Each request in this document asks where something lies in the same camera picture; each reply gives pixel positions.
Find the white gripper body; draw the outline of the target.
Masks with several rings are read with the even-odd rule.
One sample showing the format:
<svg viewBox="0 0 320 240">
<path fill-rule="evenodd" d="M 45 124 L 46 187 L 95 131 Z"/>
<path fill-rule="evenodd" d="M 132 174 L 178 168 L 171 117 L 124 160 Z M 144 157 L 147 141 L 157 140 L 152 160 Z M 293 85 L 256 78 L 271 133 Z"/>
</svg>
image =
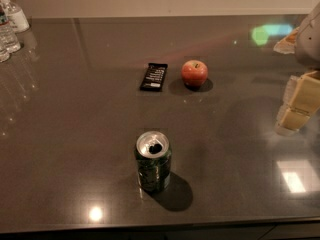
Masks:
<svg viewBox="0 0 320 240">
<path fill-rule="evenodd" d="M 320 68 L 320 2 L 299 26 L 295 56 L 307 68 Z"/>
</svg>

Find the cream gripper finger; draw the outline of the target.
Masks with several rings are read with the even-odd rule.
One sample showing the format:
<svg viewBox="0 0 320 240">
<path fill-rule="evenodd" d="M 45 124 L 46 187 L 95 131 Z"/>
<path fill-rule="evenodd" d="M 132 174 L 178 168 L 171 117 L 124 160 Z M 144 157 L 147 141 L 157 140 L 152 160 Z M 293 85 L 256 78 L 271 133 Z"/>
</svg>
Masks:
<svg viewBox="0 0 320 240">
<path fill-rule="evenodd" d="M 273 50 L 280 54 L 294 54 L 295 53 L 295 44 L 296 37 L 298 34 L 299 28 L 293 29 L 288 35 L 278 41 Z"/>
<path fill-rule="evenodd" d="M 320 72 L 291 75 L 279 108 L 275 132 L 282 136 L 297 133 L 320 109 Z"/>
</svg>

